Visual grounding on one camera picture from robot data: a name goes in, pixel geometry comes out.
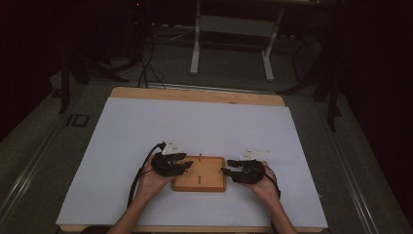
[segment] cable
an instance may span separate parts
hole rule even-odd
[[[178,39],[179,37],[183,37],[183,36],[188,35],[188,34],[193,33],[193,32],[195,32],[195,30],[194,30],[194,31],[190,31],[190,32],[186,32],[186,33],[182,33],[182,34],[180,34],[180,35],[177,35],[177,36],[172,37],[172,38],[170,38],[170,39],[168,39],[168,40],[165,40],[165,41],[158,41],[158,42],[155,42],[155,43],[157,43],[157,44],[164,44],[164,43],[173,41],[173,40],[175,40],[175,39]]]
[[[151,48],[150,46],[148,46],[148,48],[150,49],[151,56],[150,56],[150,58],[149,58],[149,60],[147,61],[146,64],[145,64],[145,62],[144,62],[144,58],[142,58],[143,70],[142,70],[142,72],[141,72],[140,75],[139,75],[139,79],[137,80],[137,87],[138,87],[138,88],[140,88],[140,82],[142,81],[142,77],[143,77],[143,76],[144,76],[144,78],[145,78],[145,86],[146,86],[146,88],[148,88],[148,81],[146,80],[146,67],[149,65],[149,63],[150,63],[151,60],[152,60],[152,57],[154,56],[154,52],[153,52],[152,48]]]
[[[148,153],[148,155],[146,156],[145,161],[143,161],[142,166],[141,166],[141,167],[139,168],[139,170],[137,171],[137,174],[136,174],[136,176],[134,177],[133,183],[131,184],[130,195],[129,195],[129,198],[128,198],[128,206],[129,206],[129,205],[131,204],[131,202],[133,201],[133,194],[134,194],[134,191],[136,190],[136,185],[137,185],[137,181],[139,180],[139,178],[140,178],[141,176],[149,173],[149,172],[152,172],[152,170],[150,170],[150,171],[148,171],[148,172],[142,173],[143,168],[145,167],[146,163],[147,163],[148,160],[149,160],[149,157],[151,157],[151,155],[152,155],[152,153],[155,151],[155,149],[157,149],[157,148],[163,149],[163,148],[165,147],[165,145],[166,145],[166,144],[165,144],[164,142],[155,145],[155,146],[151,149],[151,151]]]

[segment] floor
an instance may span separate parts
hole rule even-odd
[[[297,84],[292,65],[298,47],[294,39],[276,42],[271,55],[276,81],[269,83],[259,45],[222,43],[216,40],[219,35],[203,35],[199,74],[190,75],[192,29],[179,30],[173,33],[186,35],[176,39],[169,34],[155,37],[148,66],[151,88],[276,94]],[[129,83],[114,83],[93,72],[88,85],[72,82],[71,104],[65,114],[58,115],[58,98],[47,97],[0,143],[0,199],[4,201],[0,233],[56,233],[59,209],[106,99],[116,86],[136,86],[141,70],[140,66],[120,74]],[[51,77],[56,86],[58,79],[59,73]],[[341,117],[336,118],[337,132],[333,133],[325,121],[326,103],[314,102],[311,97],[314,89],[308,87],[283,98],[291,110],[327,218],[329,228],[322,233],[412,233],[346,97],[339,96]],[[88,114],[90,122],[84,128],[66,127],[71,113]],[[36,167],[28,167],[30,160]],[[22,172],[31,177],[13,199],[10,192],[16,181],[23,181]]]

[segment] white metal leg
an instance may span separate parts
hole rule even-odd
[[[195,44],[192,53],[191,75],[198,74],[198,64],[200,62],[200,17],[201,17],[201,0],[197,1],[197,18],[195,19]]]
[[[277,38],[277,33],[279,31],[280,22],[282,21],[283,12],[284,8],[281,8],[279,11],[279,16],[277,17],[277,22],[274,23],[273,31],[271,32],[270,41],[268,43],[267,49],[262,52],[262,61],[264,63],[265,76],[267,78],[267,81],[270,82],[274,81],[273,68],[271,67],[270,62],[270,54],[273,50],[273,45]]]

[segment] wooden block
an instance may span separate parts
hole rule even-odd
[[[225,167],[223,157],[187,156],[184,160],[193,161],[183,175],[172,182],[172,190],[179,192],[225,192],[226,179],[221,168]]]

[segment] forearm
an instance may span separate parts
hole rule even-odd
[[[271,221],[280,234],[297,233],[280,201],[274,201],[267,204],[271,214]]]
[[[121,218],[119,218],[115,225],[109,230],[108,234],[131,234],[149,202],[149,198],[135,197]]]

